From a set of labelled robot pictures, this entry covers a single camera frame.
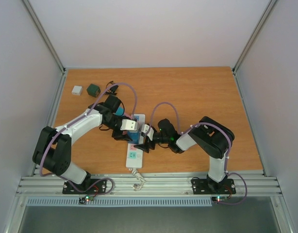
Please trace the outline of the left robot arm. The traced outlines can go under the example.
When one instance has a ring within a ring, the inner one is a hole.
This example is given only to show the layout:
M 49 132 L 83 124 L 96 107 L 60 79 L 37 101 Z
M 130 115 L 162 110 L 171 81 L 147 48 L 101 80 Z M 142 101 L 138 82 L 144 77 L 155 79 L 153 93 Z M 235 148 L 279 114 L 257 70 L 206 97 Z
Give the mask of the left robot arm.
M 87 193 L 94 184 L 90 173 L 72 162 L 72 146 L 87 132 L 101 126 L 112 130 L 115 140 L 131 141 L 127 132 L 136 131 L 138 123 L 134 117 L 116 115 L 120 105 L 121 100 L 110 95 L 104 102 L 89 105 L 79 117 L 64 125 L 44 127 L 33 153 L 33 162 L 67 180 L 76 191 Z

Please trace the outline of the teal oval plug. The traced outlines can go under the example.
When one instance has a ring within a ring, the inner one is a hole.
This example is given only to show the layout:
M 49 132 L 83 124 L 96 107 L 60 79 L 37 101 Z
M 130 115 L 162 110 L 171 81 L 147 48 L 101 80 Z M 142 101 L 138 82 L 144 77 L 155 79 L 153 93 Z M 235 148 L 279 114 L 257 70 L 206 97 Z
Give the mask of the teal oval plug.
M 125 112 L 125 110 L 124 110 L 123 107 L 118 107 L 118 109 L 117 109 L 115 115 L 116 115 L 116 116 L 122 116 L 122 115 L 124 115 L 124 112 Z

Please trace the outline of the white cube plug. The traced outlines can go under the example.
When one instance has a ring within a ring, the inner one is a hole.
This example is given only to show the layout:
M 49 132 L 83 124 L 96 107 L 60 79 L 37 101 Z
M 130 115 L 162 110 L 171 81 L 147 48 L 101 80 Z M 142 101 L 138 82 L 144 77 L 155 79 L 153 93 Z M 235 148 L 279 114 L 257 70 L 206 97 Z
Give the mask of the white cube plug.
M 75 85 L 72 89 L 72 95 L 80 96 L 83 91 L 83 87 L 79 85 Z

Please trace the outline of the blue cube adapter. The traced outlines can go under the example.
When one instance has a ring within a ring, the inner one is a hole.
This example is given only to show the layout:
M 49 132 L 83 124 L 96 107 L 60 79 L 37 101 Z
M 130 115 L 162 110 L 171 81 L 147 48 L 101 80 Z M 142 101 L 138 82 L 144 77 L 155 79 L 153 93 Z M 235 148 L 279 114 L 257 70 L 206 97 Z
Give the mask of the blue cube adapter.
M 128 131 L 127 134 L 131 139 L 131 141 L 129 141 L 129 143 L 139 144 L 140 132 L 130 132 L 130 131 Z

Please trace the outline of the dark green patterned plug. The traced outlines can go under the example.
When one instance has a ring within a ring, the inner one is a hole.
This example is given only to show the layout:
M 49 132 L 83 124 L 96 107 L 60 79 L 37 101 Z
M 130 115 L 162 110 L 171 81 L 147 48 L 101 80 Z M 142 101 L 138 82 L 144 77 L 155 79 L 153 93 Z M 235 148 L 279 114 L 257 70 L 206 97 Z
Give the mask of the dark green patterned plug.
M 96 84 L 91 83 L 87 89 L 86 89 L 87 93 L 89 96 L 92 97 L 97 97 L 100 94 L 100 87 Z

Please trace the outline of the black charger with cable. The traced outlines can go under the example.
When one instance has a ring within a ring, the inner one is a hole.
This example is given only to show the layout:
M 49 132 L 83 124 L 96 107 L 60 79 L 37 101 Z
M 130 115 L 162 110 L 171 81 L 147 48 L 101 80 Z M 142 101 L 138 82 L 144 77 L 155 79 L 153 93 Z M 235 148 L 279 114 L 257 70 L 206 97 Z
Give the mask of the black charger with cable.
M 114 81 L 110 81 L 107 83 L 106 88 L 110 85 L 114 85 Z M 107 92 L 105 92 L 105 95 L 117 95 L 117 89 L 118 89 L 118 85 L 114 85 L 112 86 Z

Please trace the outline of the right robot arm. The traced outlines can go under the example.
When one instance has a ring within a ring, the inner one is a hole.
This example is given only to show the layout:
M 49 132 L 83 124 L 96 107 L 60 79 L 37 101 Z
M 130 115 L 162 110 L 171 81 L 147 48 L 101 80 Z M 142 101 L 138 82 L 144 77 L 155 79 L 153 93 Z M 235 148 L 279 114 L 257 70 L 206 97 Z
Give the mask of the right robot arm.
M 227 160 L 235 139 L 234 133 L 204 116 L 197 124 L 183 133 L 178 133 L 168 119 L 158 122 L 159 131 L 143 125 L 141 135 L 144 136 L 143 144 L 134 147 L 148 153 L 158 144 L 166 144 L 174 153 L 183 153 L 189 148 L 198 145 L 210 158 L 210 168 L 205 179 L 205 185 L 210 193 L 217 193 L 225 187 L 227 180 Z

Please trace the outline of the white power strip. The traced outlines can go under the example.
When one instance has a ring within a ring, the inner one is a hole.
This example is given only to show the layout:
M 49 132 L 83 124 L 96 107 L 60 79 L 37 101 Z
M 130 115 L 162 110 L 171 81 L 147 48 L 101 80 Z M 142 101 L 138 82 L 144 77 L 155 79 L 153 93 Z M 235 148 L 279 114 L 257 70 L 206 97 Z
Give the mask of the white power strip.
M 139 144 L 143 144 L 143 143 L 144 143 L 144 138 L 141 136 L 141 133 L 140 133 Z M 134 147 L 135 145 L 136 144 L 128 143 L 128 146 L 127 146 L 126 168 L 128 169 L 142 168 L 143 151 L 136 149 Z

